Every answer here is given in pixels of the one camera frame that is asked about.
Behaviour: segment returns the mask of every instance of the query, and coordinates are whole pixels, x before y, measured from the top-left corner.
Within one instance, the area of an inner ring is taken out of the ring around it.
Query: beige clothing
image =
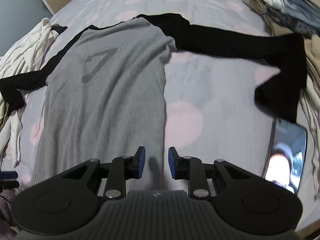
[[[313,182],[316,192],[316,197],[320,196],[320,170],[319,170],[319,146],[320,146],[320,125],[319,125],[319,117],[320,117],[320,98],[316,93],[312,80],[310,76],[307,77],[307,88],[306,90],[301,91],[300,95],[300,103],[303,109],[303,112],[306,115],[308,120],[309,130],[311,136],[315,142],[314,154],[312,157],[312,165],[313,169]]]
[[[265,6],[263,0],[242,0],[243,3],[245,3],[247,6],[249,6],[252,10],[254,10],[256,13],[263,16],[265,22],[270,27],[272,36],[281,36],[285,34],[290,34],[292,31],[290,31],[286,27],[282,27],[279,24],[272,21],[267,15],[262,14],[262,8]]]

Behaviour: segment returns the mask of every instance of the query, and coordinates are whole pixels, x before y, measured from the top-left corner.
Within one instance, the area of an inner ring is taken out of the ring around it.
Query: bed
[[[72,0],[51,19],[51,24],[59,23],[68,29],[52,44],[43,65],[91,24],[105,27],[138,14],[165,12],[179,13],[192,24],[269,36],[263,19],[242,0]],[[167,160],[168,147],[175,146],[181,156],[195,156],[204,163],[222,158],[261,176],[272,118],[255,106],[253,95],[257,85],[278,72],[258,61],[214,58],[190,52],[172,53],[165,66],[164,160]],[[15,168],[22,190],[29,187],[35,165],[44,125],[45,91],[44,87],[30,94],[22,115],[21,161]],[[300,105],[297,121],[308,127]],[[314,199],[313,147],[313,138],[309,137],[298,194],[304,211],[297,230],[320,219],[320,201]],[[5,150],[2,170],[12,170],[10,148]],[[186,190],[187,187],[185,182],[171,179],[165,161],[163,189]]]

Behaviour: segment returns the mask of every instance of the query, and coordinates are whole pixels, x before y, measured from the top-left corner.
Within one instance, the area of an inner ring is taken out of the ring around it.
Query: grey and black raglan shirt
[[[281,72],[259,86],[255,99],[295,122],[306,56],[298,34],[256,37],[190,25],[177,14],[140,15],[112,27],[89,26],[39,71],[0,80],[9,114],[24,104],[18,89],[48,85],[34,182],[90,158],[109,163],[146,148],[142,179],[130,189],[161,189],[164,166],[164,65],[171,52],[264,59]]]

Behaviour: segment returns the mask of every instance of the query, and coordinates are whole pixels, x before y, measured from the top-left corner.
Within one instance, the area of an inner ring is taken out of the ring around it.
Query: dark fabric
[[[296,122],[300,89],[305,88],[307,63],[303,38],[293,33],[279,37],[257,37],[212,27],[190,25],[179,14],[155,16],[139,15],[161,28],[175,39],[177,49],[232,58],[264,59],[281,72],[255,90],[255,101],[268,113]],[[46,78],[87,29],[99,30],[91,25],[76,35],[64,49],[51,58],[39,71],[0,79],[0,92],[9,103],[8,115],[24,105],[17,89],[33,90],[45,85]]]
[[[60,26],[59,24],[51,25],[51,30],[56,31],[57,33],[59,33],[59,35],[63,33],[67,28],[67,26]]]
[[[0,197],[0,240],[10,240],[17,234],[10,228],[15,226],[11,215],[11,203],[15,192],[5,189],[0,192],[0,195],[2,196]]]

